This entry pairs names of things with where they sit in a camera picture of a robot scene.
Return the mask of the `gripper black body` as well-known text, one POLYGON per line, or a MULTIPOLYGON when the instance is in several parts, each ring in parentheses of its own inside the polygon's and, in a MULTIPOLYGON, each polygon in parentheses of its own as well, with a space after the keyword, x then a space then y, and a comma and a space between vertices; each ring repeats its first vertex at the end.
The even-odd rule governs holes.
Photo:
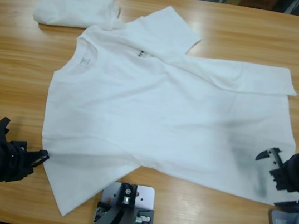
POLYGON ((25 142, 0 142, 0 182, 20 181, 32 174, 36 157, 25 142))
POLYGON ((299 192, 299 153, 270 171, 278 191, 299 192))

